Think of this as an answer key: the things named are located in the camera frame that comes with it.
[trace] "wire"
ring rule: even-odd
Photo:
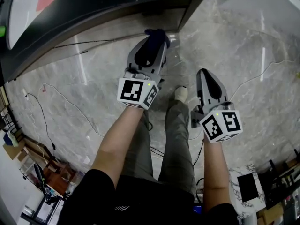
[[[41,91],[41,89],[42,89],[42,87],[44,86],[44,85],[47,85],[47,86],[49,86],[49,87],[52,87],[52,88],[54,88],[69,104],[71,104],[72,106],[74,106],[74,107],[76,107],[77,108],[77,110],[82,114],[82,116],[88,121],[88,123],[90,124],[90,126],[91,126],[91,128],[94,130],[94,132],[99,136],[99,137],[104,137],[104,136],[102,136],[102,135],[100,135],[97,131],[96,131],[96,129],[93,127],[93,125],[91,124],[91,122],[88,120],[88,118],[83,114],[83,112],[81,112],[81,110],[80,110],[80,108],[78,107],[78,106],[76,106],[75,104],[73,104],[73,103],[71,103],[62,93],[60,93],[57,89],[56,89],[56,87],[54,87],[54,86],[52,86],[52,85],[49,85],[49,84],[47,84],[47,83],[43,83],[42,84],[42,86],[41,86],[41,88],[38,90],[38,95],[37,95],[37,97],[39,96],[39,94],[40,94],[40,91]]]
[[[241,84],[238,86],[238,88],[235,90],[235,92],[233,93],[233,95],[232,95],[231,99],[229,99],[229,101],[232,100],[232,98],[234,97],[234,95],[237,93],[237,91],[240,89],[241,86],[243,86],[244,84],[246,84],[246,83],[248,83],[248,82],[250,82],[250,81],[252,81],[252,80],[254,80],[254,79],[256,79],[256,78],[259,78],[261,75],[263,75],[263,74],[269,69],[269,67],[270,67],[272,64],[281,64],[281,63],[283,63],[283,62],[295,62],[295,61],[291,61],[291,60],[282,60],[281,62],[271,62],[261,74],[259,74],[258,76],[255,76],[255,77],[253,77],[253,78],[251,78],[251,79],[249,79],[249,80],[247,80],[247,81],[241,83]]]
[[[66,45],[56,46],[54,48],[66,47],[66,46],[77,45],[77,44],[85,44],[85,43],[113,42],[114,40],[115,39],[110,39],[110,40],[95,40],[95,41],[87,41],[87,42],[80,42],[80,43],[70,43],[70,44],[66,44]]]
[[[36,135],[37,135],[37,147],[38,147],[38,149],[41,150],[41,148],[40,148],[40,146],[39,146],[39,135],[38,135],[38,133],[37,133],[37,131],[36,131],[36,128],[37,128],[36,125],[35,125],[36,120],[35,120],[34,117],[32,116],[32,115],[33,115],[32,110],[29,109],[29,111],[31,112],[31,114],[30,114],[31,118],[33,119],[33,123],[32,123],[32,125],[33,125],[33,130],[34,130],[34,132],[35,132]],[[42,152],[42,155],[43,155],[43,158],[44,158],[45,163],[48,164],[48,163],[47,163],[47,160],[46,160],[46,158],[45,158],[45,156],[44,156],[44,151],[41,150],[41,152]]]
[[[195,140],[195,139],[197,139],[198,137],[200,137],[200,135],[201,135],[201,132],[202,132],[202,128],[201,128],[201,130],[200,130],[200,133],[198,134],[198,136],[197,136],[197,137],[194,137],[194,138],[191,138],[191,139],[189,139],[189,141]]]
[[[149,124],[151,125],[151,128],[148,130],[149,132],[153,129],[153,124],[149,122]]]
[[[201,151],[202,151],[202,148],[203,148],[203,144],[204,144],[204,139],[202,140],[202,143],[201,143],[201,148],[200,148],[200,151],[198,153],[198,157],[196,159],[196,161],[194,162],[193,166],[195,166],[196,162],[198,161],[199,157],[200,157],[200,154],[201,154]]]
[[[27,96],[27,95],[31,95],[31,96],[33,96],[33,97],[36,99],[37,103],[39,104],[39,106],[40,106],[40,108],[41,108],[41,110],[42,110],[42,114],[43,114],[43,117],[44,117],[45,124],[46,124],[46,133],[47,133],[47,136],[48,136],[48,138],[50,139],[50,141],[51,141],[51,142],[52,142],[52,144],[53,144],[53,141],[52,141],[52,139],[49,137],[49,134],[48,134],[48,125],[47,125],[46,118],[45,118],[45,114],[44,114],[44,110],[43,110],[43,108],[42,108],[41,104],[39,103],[39,101],[38,101],[37,97],[36,97],[36,96],[34,96],[33,94],[31,94],[31,93],[27,93],[27,94],[26,94],[26,96]]]
[[[158,152],[160,152],[160,153],[162,153],[162,154],[164,155],[164,153],[161,152],[160,150],[158,150],[158,149],[156,149],[156,148],[153,148],[153,147],[151,147],[151,146],[150,146],[150,148],[155,149],[156,151],[158,151]]]
[[[161,157],[164,157],[163,155],[161,155],[161,154],[159,154],[159,153],[157,153],[157,152],[155,152],[155,151],[152,151],[151,149],[150,149],[150,151],[151,151],[151,152],[154,152],[155,154],[157,154],[157,155],[159,155],[159,156],[161,156]]]
[[[201,180],[203,180],[203,179],[204,179],[204,178],[200,178],[200,179],[197,181],[197,183],[196,183],[196,188],[198,187],[199,182],[200,182]],[[196,190],[196,197],[197,197],[198,202],[201,203],[200,198],[198,197],[198,194],[197,194],[197,190]]]

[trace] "person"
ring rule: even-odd
[[[153,178],[147,113],[126,107],[103,138],[95,161],[63,206],[58,224],[185,219],[238,224],[229,198],[221,143],[204,137],[204,212],[193,210],[195,179],[188,148],[186,87],[175,90],[165,117],[166,145],[158,180]]]

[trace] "white cable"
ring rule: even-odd
[[[195,140],[195,139],[197,139],[200,135],[201,135],[201,132],[202,132],[202,127],[201,127],[201,130],[200,130],[200,133],[198,134],[198,136],[197,137],[195,137],[195,138],[191,138],[191,139],[189,139],[188,141],[192,141],[192,140]]]
[[[70,101],[69,101],[62,93],[60,93],[60,92],[56,89],[56,87],[54,87],[54,86],[52,86],[52,85],[49,85],[49,84],[47,84],[47,83],[43,83],[42,86],[40,87],[40,89],[38,90],[37,98],[38,98],[39,93],[40,93],[40,91],[41,91],[41,89],[42,89],[42,87],[43,87],[44,85],[47,85],[47,86],[49,86],[49,87],[54,88],[61,96],[64,97],[64,99],[65,99],[69,104],[71,104],[72,106],[76,107],[76,108],[78,109],[78,111],[82,114],[82,116],[88,121],[88,123],[90,124],[90,126],[91,126],[91,128],[94,130],[94,132],[95,132],[99,137],[102,137],[102,138],[104,137],[104,136],[100,135],[100,134],[96,131],[96,129],[93,127],[93,125],[92,125],[91,122],[88,120],[88,118],[83,114],[83,112],[81,112],[80,108],[79,108],[78,106],[76,106],[75,104],[71,103],[71,102],[70,102]]]
[[[254,80],[254,79],[256,79],[256,78],[259,78],[261,75],[263,75],[263,74],[268,70],[268,68],[270,67],[270,65],[272,65],[272,64],[281,64],[281,63],[283,63],[283,62],[295,62],[295,61],[282,60],[281,62],[271,62],[261,74],[259,74],[258,76],[255,76],[255,77],[253,77],[253,78],[251,78],[251,79],[249,79],[249,80],[247,80],[247,81],[241,83],[241,84],[238,86],[238,88],[235,90],[235,92],[233,93],[233,95],[232,95],[232,97],[231,97],[231,99],[230,99],[229,101],[232,100],[232,98],[234,97],[234,95],[237,93],[237,91],[240,89],[241,86],[243,86],[244,84],[246,84],[246,83],[248,83],[248,82],[250,82],[250,81],[252,81],[252,80]]]
[[[37,147],[41,150],[41,148],[40,148],[40,146],[39,146],[39,135],[38,135],[38,133],[37,133],[37,131],[36,131],[36,128],[37,128],[36,125],[35,125],[36,120],[35,120],[34,117],[32,116],[32,115],[33,115],[32,110],[30,110],[30,108],[28,108],[28,107],[26,106],[26,110],[27,110],[27,109],[31,112],[30,116],[31,116],[31,118],[33,119],[33,123],[32,123],[32,125],[33,125],[33,130],[34,130],[34,132],[35,132],[36,135],[37,135]],[[45,160],[45,163],[48,164],[47,161],[46,161],[46,159],[45,159],[45,156],[44,156],[44,151],[41,150],[41,152],[42,152],[42,154],[43,154],[43,158],[44,158],[44,160]]]

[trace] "cardboard box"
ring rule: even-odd
[[[264,224],[269,225],[283,215],[283,207],[281,203],[278,203],[269,210],[260,211],[260,215],[263,217]]]
[[[257,225],[266,225],[266,224],[264,223],[263,217],[260,217],[260,218],[257,220]]]

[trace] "black shirt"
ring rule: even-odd
[[[104,172],[89,170],[60,213],[61,224],[103,224],[115,221],[195,221],[202,224],[238,224],[231,204],[221,204],[207,214],[193,211],[194,196],[178,188],[144,179],[120,176],[117,189]]]

